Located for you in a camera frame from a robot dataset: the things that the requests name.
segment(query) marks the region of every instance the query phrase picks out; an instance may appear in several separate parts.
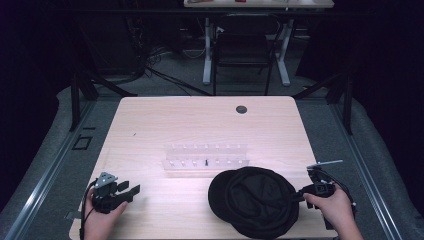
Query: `black cable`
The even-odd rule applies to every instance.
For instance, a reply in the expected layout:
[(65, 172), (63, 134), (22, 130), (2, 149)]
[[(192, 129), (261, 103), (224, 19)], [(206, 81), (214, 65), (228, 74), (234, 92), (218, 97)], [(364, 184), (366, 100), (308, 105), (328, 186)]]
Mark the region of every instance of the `black cable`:
[(86, 201), (86, 199), (87, 199), (88, 191), (90, 191), (90, 188), (91, 188), (92, 186), (94, 186), (94, 184), (96, 184), (96, 182), (97, 182), (97, 178), (96, 178), (96, 180), (94, 180), (93, 182), (91, 182), (91, 183), (88, 185), (87, 189), (85, 190), (84, 196), (83, 196), (83, 198), (82, 198), (82, 209), (81, 209), (81, 228), (80, 228), (80, 239), (81, 239), (81, 240), (84, 240), (84, 231), (85, 231), (85, 229), (84, 229), (84, 225), (85, 225), (85, 221), (87, 220), (87, 217), (88, 217), (88, 215), (87, 215), (87, 217), (85, 217), (85, 201)]
[(173, 84), (177, 85), (178, 87), (179, 87), (179, 86), (182, 86), (182, 87), (185, 87), (185, 88), (188, 88), (188, 89), (194, 90), (194, 91), (196, 91), (196, 92), (198, 92), (198, 93), (201, 93), (201, 94), (203, 94), (203, 95), (205, 95), (205, 96), (212, 96), (212, 94), (210, 94), (210, 93), (208, 93), (208, 92), (205, 92), (205, 91), (203, 91), (203, 90), (201, 90), (201, 89), (199, 89), (199, 88), (193, 87), (193, 86), (191, 86), (190, 84), (188, 84), (188, 83), (186, 83), (186, 82), (184, 82), (184, 81), (182, 81), (182, 80), (180, 80), (180, 79), (177, 79), (177, 78), (175, 78), (175, 77), (171, 77), (171, 76), (168, 76), (168, 75), (166, 75), (166, 74), (164, 74), (164, 73), (158, 72), (158, 71), (154, 70), (153, 68), (151, 68), (151, 67), (149, 67), (149, 66), (146, 66), (146, 69), (147, 69), (147, 70), (149, 70), (152, 74), (154, 74), (154, 75), (156, 75), (156, 76), (158, 76), (158, 77), (160, 77), (160, 78), (164, 79), (165, 81), (169, 81), (169, 82), (171, 82), (171, 83), (173, 83)]

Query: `small black object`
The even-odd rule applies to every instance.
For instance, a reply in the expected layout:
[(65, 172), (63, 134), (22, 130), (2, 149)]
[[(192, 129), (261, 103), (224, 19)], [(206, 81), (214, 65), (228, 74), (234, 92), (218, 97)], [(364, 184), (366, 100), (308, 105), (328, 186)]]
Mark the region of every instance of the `small black object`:
[(244, 113), (246, 113), (247, 112), (247, 107), (245, 107), (245, 106), (237, 106), (236, 107), (236, 111), (238, 112), (238, 113), (240, 113), (240, 114), (244, 114)]

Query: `wooden table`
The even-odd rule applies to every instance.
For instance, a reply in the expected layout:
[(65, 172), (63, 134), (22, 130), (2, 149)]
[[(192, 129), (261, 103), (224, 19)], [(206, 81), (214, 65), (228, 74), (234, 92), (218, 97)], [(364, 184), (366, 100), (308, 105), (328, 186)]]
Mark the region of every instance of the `wooden table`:
[[(237, 106), (245, 106), (240, 114)], [(102, 171), (140, 184), (112, 238), (245, 238), (210, 210), (213, 171), (165, 171), (168, 144), (247, 144), (250, 166), (284, 176), (298, 190), (311, 184), (315, 158), (291, 97), (139, 97), (122, 99), (91, 180)], [(80, 220), (69, 236), (78, 239)], [(321, 212), (300, 203), (299, 219), (283, 238), (335, 237)]]

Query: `white table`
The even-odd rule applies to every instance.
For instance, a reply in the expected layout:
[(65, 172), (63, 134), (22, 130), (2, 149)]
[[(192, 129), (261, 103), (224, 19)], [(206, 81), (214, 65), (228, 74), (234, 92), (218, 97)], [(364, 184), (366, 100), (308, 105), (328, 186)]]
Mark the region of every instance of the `white table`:
[[(246, 0), (246, 2), (236, 2), (234, 0), (212, 0), (207, 2), (189, 3), (184, 0), (184, 6), (189, 8), (281, 8), (283, 11), (289, 8), (310, 8), (324, 9), (332, 8), (334, 3), (332, 0)], [(284, 86), (290, 86), (290, 79), (287, 68), (284, 64), (287, 46), (292, 32), (293, 20), (289, 20), (284, 24), (281, 38), (283, 43), (281, 49), (276, 53), (278, 69), (280, 71), (281, 81)], [(205, 21), (205, 67), (203, 70), (203, 84), (210, 84), (210, 76), (212, 70), (212, 59), (210, 49), (211, 28), (209, 19)]]

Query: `finger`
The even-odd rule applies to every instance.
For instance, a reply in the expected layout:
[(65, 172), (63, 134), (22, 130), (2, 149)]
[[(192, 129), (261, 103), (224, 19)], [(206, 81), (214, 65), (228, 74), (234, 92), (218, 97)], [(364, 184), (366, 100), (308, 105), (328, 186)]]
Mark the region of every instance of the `finger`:
[(92, 209), (93, 208), (93, 203), (91, 202), (91, 200), (93, 199), (93, 193), (94, 193), (94, 188), (91, 188), (90, 190), (88, 190), (87, 197), (85, 199), (85, 208), (86, 209)]
[(303, 194), (303, 197), (306, 199), (307, 202), (309, 202), (309, 203), (311, 203), (311, 204), (313, 204), (313, 205), (315, 205), (317, 207), (320, 207), (319, 206), (320, 203), (321, 203), (321, 198), (320, 197), (317, 197), (317, 196), (315, 196), (313, 194), (309, 194), (309, 193), (304, 193)]
[(112, 214), (115, 218), (118, 218), (125, 211), (127, 205), (128, 202), (123, 202), (119, 204), (119, 206), (114, 211), (110, 212), (110, 214)]
[(334, 184), (334, 186), (336, 187), (336, 190), (337, 190), (337, 189), (342, 190), (342, 188), (339, 186), (339, 184), (335, 183), (335, 184)]

